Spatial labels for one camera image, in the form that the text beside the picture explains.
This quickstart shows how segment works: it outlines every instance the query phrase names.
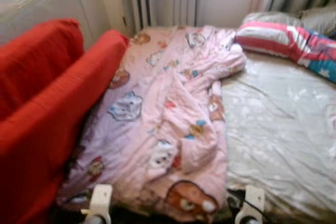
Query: blanket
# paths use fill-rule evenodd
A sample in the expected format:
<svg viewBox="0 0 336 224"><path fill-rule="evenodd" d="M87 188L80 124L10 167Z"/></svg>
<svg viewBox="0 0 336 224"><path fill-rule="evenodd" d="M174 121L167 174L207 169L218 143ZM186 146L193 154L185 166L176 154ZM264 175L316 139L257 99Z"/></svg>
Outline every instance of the blanket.
<svg viewBox="0 0 336 224"><path fill-rule="evenodd" d="M112 201L178 221L211 222L225 203L227 149L219 79L246 57L233 30L145 29L92 109L57 203L88 207L95 184Z"/></svg>

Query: gray pillow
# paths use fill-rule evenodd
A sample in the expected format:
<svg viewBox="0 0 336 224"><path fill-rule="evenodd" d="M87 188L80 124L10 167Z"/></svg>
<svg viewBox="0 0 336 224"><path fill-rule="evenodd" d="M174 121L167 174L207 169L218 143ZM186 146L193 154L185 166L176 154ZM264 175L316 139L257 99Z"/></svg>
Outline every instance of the gray pillow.
<svg viewBox="0 0 336 224"><path fill-rule="evenodd" d="M304 28L330 35L336 28L336 5L314 8L300 12Z"/></svg>
<svg viewBox="0 0 336 224"><path fill-rule="evenodd" d="M301 20L299 20L297 16L281 12L250 13L244 18L243 24L249 21L281 23L289 26L303 26Z"/></svg>

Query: bed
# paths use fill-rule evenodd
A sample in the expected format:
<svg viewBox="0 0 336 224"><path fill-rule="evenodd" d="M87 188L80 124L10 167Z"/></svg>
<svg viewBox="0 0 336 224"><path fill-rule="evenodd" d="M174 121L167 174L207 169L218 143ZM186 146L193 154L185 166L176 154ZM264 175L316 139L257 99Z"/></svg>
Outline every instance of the bed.
<svg viewBox="0 0 336 224"><path fill-rule="evenodd" d="M131 39L131 47L117 73L119 77L111 81L107 91L109 95L106 94L92 112L89 125L98 124L108 110L107 104L113 104L116 98L112 92L120 97L116 92L118 89L128 90L127 84L136 86L141 76L151 72L160 61L167 61L162 56L163 51L172 46L170 43L174 43L171 41L176 34L183 33L184 37L203 29L206 30L188 27L147 28ZM249 51L246 55L245 69L221 81L228 144L226 188L244 190L246 185L263 188L266 193L265 213L272 223L332 223L336 211L334 84L288 59ZM165 71L165 67L176 68L179 65L167 62L161 66L161 71ZM141 70L132 72L128 68L130 65L139 66ZM134 74L137 74L136 80L130 80ZM83 142L89 141L90 134L95 134L95 128L84 131ZM94 166L101 167L100 162L101 159ZM80 169L85 167L81 156L78 164ZM77 177L76 181L80 181L79 178L83 178L83 175ZM137 212L162 213L162 209L157 208L161 196L155 193L156 186L161 183L166 182L157 178L151 182L153 187L142 190L146 204L143 199L140 205L131 201L127 203L121 196L122 190L118 191L119 204ZM82 187L77 188L77 194L69 197L69 189L73 187L65 184L60 191L59 204L70 210L78 210L78 207L87 205L89 193L83 194ZM217 220L231 216L227 202L222 205Z"/></svg>

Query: black cable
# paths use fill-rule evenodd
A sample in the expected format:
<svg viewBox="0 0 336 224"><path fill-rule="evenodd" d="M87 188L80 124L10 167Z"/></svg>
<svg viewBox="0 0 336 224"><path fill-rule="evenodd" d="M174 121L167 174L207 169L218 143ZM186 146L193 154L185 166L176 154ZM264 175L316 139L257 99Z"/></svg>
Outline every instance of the black cable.
<svg viewBox="0 0 336 224"><path fill-rule="evenodd" d="M238 199L242 200L243 202L245 202L246 204L250 205L251 207L253 207L254 209L256 209L259 213L261 213L261 215L268 221L268 223L272 223L271 220L267 217L266 214L264 214L263 211L261 211L259 208L257 208L255 205L253 205L252 203L250 203L249 201L247 201L244 197L242 197L240 194L236 193L234 190L231 189L227 189L227 191L234 195L235 197L237 197Z"/></svg>

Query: striped pillow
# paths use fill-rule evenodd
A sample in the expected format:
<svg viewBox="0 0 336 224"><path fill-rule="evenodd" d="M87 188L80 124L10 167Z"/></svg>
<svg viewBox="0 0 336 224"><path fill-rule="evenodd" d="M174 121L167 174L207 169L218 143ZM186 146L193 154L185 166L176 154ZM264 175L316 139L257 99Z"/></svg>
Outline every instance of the striped pillow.
<svg viewBox="0 0 336 224"><path fill-rule="evenodd" d="M237 31L244 49L290 58L336 82L336 41L302 27L279 23L247 22Z"/></svg>

